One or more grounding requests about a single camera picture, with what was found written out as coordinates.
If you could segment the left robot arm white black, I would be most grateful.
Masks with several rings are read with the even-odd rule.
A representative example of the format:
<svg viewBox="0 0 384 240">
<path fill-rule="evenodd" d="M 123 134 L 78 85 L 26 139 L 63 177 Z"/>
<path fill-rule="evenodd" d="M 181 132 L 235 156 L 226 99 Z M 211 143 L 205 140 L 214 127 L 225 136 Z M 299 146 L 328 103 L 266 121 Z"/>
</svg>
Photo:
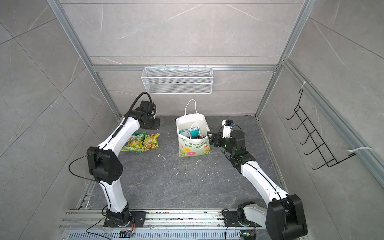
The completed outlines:
<svg viewBox="0 0 384 240">
<path fill-rule="evenodd" d="M 106 197 L 106 223 L 111 227 L 132 226 L 134 221 L 121 186 L 123 165 L 118 159 L 119 153 L 137 130 L 160 128 L 156 113 L 157 107 L 150 94 L 140 93 L 112 134 L 97 147 L 89 147 L 85 155 L 89 172 Z"/>
</svg>

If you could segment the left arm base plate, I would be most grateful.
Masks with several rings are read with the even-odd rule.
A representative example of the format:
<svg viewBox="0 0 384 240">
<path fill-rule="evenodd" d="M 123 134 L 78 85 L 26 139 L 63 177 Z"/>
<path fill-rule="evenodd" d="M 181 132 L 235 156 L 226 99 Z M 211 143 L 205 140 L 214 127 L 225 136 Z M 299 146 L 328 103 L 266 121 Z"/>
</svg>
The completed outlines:
<svg viewBox="0 0 384 240">
<path fill-rule="evenodd" d="M 129 211 L 122 214 L 108 213 L 104 221 L 104 227 L 111 228 L 142 228 L 144 226 L 146 212 Z"/>
</svg>

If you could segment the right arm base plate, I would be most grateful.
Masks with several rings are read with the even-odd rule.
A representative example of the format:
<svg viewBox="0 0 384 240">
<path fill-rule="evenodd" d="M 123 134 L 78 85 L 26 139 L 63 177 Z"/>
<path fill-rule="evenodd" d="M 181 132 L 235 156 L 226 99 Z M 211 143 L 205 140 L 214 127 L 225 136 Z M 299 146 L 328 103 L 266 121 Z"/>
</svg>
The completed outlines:
<svg viewBox="0 0 384 240">
<path fill-rule="evenodd" d="M 223 209 L 221 214 L 225 221 L 225 227 L 261 227 L 254 222 L 248 221 L 242 210 L 230 211 Z"/>
</svg>

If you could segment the white floral paper bag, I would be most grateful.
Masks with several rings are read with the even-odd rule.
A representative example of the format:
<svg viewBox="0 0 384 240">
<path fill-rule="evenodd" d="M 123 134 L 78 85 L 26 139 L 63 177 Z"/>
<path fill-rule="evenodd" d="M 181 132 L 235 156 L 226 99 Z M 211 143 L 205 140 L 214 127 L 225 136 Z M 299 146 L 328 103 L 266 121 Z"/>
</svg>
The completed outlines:
<svg viewBox="0 0 384 240">
<path fill-rule="evenodd" d="M 187 107 L 190 102 L 195 103 L 195 113 L 187 114 Z M 197 103 L 194 99 L 190 100 L 185 107 L 185 114 L 176 119 L 177 135 L 179 142 L 179 156 L 196 157 L 205 156 L 210 154 L 210 143 L 207 137 L 207 132 L 210 131 L 206 118 L 203 114 L 197 112 Z M 180 131 L 190 129 L 192 127 L 199 127 L 202 139 L 191 140 L 179 134 Z"/>
</svg>

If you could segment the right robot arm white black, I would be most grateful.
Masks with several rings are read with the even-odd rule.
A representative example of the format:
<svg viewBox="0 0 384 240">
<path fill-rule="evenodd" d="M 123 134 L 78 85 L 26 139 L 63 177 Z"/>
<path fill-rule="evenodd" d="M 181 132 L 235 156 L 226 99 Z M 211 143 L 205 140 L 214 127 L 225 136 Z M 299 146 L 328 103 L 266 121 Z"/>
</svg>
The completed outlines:
<svg viewBox="0 0 384 240">
<path fill-rule="evenodd" d="M 224 121 L 218 133 L 207 132 L 210 145 L 222 148 L 232 166 L 242 174 L 261 195 L 266 207 L 255 202 L 240 204 L 235 218 L 229 210 L 222 210 L 226 226 L 239 224 L 244 227 L 260 226 L 267 230 L 272 240 L 296 240 L 308 234 L 302 200 L 280 188 L 246 150 L 245 133 L 233 121 Z"/>
</svg>

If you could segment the green Fox's candy bag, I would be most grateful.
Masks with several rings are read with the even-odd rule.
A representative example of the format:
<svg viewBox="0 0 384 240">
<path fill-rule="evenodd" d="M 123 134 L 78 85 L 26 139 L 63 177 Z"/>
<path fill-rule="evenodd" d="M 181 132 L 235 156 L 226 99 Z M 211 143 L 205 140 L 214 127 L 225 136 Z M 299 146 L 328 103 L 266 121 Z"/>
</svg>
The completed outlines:
<svg viewBox="0 0 384 240">
<path fill-rule="evenodd" d="M 134 132 L 121 151 L 141 153 L 146 135 L 146 132 Z"/>
</svg>

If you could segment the yellow snack bag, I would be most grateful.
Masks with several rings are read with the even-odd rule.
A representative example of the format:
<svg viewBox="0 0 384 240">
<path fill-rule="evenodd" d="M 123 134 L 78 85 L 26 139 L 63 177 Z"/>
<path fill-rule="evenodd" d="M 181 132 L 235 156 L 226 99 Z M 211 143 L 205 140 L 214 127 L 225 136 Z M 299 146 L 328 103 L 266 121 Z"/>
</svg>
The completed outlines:
<svg viewBox="0 0 384 240">
<path fill-rule="evenodd" d="M 159 133 L 146 135 L 144 142 L 143 142 L 143 146 L 142 146 L 142 152 L 152 150 L 152 149 L 158 149 L 159 148 L 159 142 L 158 142 L 159 136 L 160 136 Z"/>
</svg>

